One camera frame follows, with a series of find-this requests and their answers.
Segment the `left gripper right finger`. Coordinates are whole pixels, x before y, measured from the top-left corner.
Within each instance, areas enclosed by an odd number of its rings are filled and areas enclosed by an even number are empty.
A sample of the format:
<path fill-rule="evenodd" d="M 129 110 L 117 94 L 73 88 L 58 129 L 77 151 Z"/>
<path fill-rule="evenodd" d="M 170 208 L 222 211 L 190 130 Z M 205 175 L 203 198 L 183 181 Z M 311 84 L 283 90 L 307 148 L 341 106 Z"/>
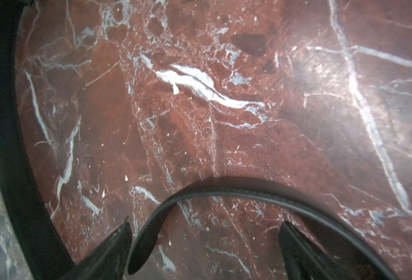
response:
<path fill-rule="evenodd" d="M 341 280 L 342 269 L 290 222 L 283 222 L 279 244 L 289 280 Z"/>

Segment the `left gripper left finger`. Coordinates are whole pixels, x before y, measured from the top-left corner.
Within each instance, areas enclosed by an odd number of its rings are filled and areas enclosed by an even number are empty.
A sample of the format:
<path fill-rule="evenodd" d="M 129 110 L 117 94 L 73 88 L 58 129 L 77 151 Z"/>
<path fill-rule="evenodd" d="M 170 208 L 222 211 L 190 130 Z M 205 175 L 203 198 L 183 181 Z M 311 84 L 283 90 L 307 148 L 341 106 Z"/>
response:
<path fill-rule="evenodd" d="M 121 280 L 125 272 L 132 243 L 132 230 L 127 220 L 76 267 L 69 270 L 63 280 Z"/>

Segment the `black belt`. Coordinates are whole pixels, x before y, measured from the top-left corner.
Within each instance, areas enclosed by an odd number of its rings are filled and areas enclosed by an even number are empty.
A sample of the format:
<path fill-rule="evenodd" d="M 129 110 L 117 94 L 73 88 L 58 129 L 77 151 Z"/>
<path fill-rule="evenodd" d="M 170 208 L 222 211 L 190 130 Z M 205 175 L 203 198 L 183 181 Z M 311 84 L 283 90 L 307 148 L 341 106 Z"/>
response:
<path fill-rule="evenodd" d="M 20 128 L 14 86 L 16 36 L 24 7 L 30 1 L 0 1 L 0 190 L 12 228 L 32 276 L 62 280 L 76 267 L 49 217 L 30 166 Z M 152 213 L 128 254 L 125 273 L 146 263 L 159 232 L 181 201 L 202 197 L 236 197 L 292 210 L 310 225 L 315 244 L 342 269 L 342 280 L 393 280 L 393 270 L 359 234 L 338 216 L 280 183 L 248 177 L 211 177 L 181 189 Z"/>

